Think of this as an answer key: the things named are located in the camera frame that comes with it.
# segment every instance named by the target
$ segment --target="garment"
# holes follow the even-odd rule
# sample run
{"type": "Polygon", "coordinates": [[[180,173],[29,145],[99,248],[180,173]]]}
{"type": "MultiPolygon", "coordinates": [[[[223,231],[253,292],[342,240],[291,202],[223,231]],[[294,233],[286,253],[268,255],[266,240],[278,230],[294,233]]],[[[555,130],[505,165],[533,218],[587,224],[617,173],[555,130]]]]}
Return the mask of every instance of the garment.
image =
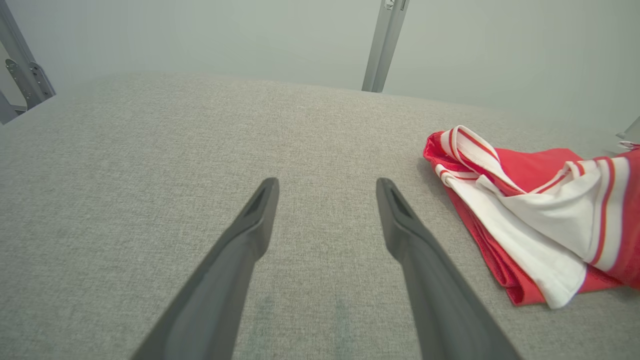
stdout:
{"type": "Polygon", "coordinates": [[[619,286],[613,277],[637,287],[640,151],[589,161],[568,149],[526,154],[458,126],[432,134],[424,157],[514,304],[561,307],[577,292],[619,286]]]}

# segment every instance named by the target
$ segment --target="red and white cloth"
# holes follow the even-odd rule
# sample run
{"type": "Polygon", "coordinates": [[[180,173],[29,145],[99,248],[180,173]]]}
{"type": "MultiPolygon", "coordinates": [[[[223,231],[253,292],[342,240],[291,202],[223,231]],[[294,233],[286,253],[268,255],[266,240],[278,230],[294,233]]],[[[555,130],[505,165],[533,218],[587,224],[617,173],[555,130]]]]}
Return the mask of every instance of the red and white cloth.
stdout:
{"type": "Polygon", "coordinates": [[[424,157],[514,304],[640,288],[640,151],[527,154],[457,126],[432,134],[424,157]]]}

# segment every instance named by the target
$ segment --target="textured gray surface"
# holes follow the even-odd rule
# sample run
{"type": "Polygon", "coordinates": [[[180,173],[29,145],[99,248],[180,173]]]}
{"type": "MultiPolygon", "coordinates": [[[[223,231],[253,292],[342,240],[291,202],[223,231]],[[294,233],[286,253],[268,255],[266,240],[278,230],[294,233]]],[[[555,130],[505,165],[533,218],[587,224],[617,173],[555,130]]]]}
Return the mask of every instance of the textured gray surface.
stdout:
{"type": "Polygon", "coordinates": [[[422,159],[464,124],[498,147],[597,137],[457,104],[205,75],[127,74],[0,129],[0,358],[123,359],[255,187],[280,179],[238,359],[419,355],[375,180],[392,178],[526,359],[637,359],[640,296],[513,307],[422,159]]]}

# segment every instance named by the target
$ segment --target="red garment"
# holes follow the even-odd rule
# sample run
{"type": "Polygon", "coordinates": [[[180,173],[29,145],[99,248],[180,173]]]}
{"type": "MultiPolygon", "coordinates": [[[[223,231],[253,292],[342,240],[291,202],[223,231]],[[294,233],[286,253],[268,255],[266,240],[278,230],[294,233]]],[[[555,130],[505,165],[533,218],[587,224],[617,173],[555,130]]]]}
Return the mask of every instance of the red garment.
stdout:
{"type": "MultiPolygon", "coordinates": [[[[443,133],[444,132],[441,131],[439,133],[432,134],[429,137],[427,146],[424,149],[424,157],[431,163],[434,170],[437,164],[446,164],[445,167],[453,171],[468,171],[469,167],[465,167],[452,159],[445,153],[442,147],[438,145],[440,136],[443,133]]],[[[507,195],[517,195],[518,193],[521,193],[521,190],[524,192],[531,192],[549,182],[549,179],[554,178],[558,170],[563,168],[567,161],[582,160],[569,149],[551,149],[533,154],[516,152],[508,149],[495,149],[495,152],[500,159],[503,171],[517,185],[517,187],[520,188],[514,189],[512,186],[504,183],[499,185],[501,180],[493,178],[492,181],[494,181],[496,185],[498,185],[507,195]]],[[[489,178],[492,177],[491,174],[488,174],[483,169],[476,168],[472,161],[467,161],[468,159],[466,159],[464,155],[462,155],[462,159],[477,173],[486,174],[489,178]]],[[[630,184],[629,186],[635,187],[637,193],[640,195],[640,184],[630,184]]],[[[449,194],[449,198],[454,204],[460,218],[478,244],[487,266],[500,285],[505,287],[512,303],[516,306],[544,303],[545,298],[531,278],[493,239],[491,234],[489,234],[489,232],[484,228],[482,223],[480,223],[465,202],[462,201],[462,199],[452,189],[448,187],[445,187],[445,189],[447,190],[447,194],[449,194]]],[[[637,202],[635,204],[625,204],[625,208],[627,206],[635,206],[636,210],[625,214],[639,213],[637,207],[640,207],[640,204],[637,202]]],[[[633,237],[637,236],[637,234],[631,234],[628,236],[633,237]]],[[[640,254],[640,249],[631,251],[629,256],[633,256],[633,254],[640,254]]],[[[623,261],[621,264],[629,264],[629,261],[633,261],[633,259],[628,259],[626,262],[623,261]]],[[[584,283],[582,284],[579,293],[603,290],[617,286],[621,286],[619,281],[589,265],[584,283]]]]}

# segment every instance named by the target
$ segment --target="gray fabric surface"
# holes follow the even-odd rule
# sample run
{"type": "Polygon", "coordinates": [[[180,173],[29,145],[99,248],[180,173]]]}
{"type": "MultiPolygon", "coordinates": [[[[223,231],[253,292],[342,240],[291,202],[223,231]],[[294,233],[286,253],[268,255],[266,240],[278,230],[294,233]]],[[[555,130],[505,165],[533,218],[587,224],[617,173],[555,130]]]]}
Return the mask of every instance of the gray fabric surface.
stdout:
{"type": "Polygon", "coordinates": [[[464,124],[599,155],[597,134],[470,106],[194,74],[102,78],[0,131],[0,358],[123,359],[265,177],[280,179],[237,359],[413,359],[375,180],[393,179],[526,359],[637,359],[640,296],[516,308],[422,159],[464,124]]]}

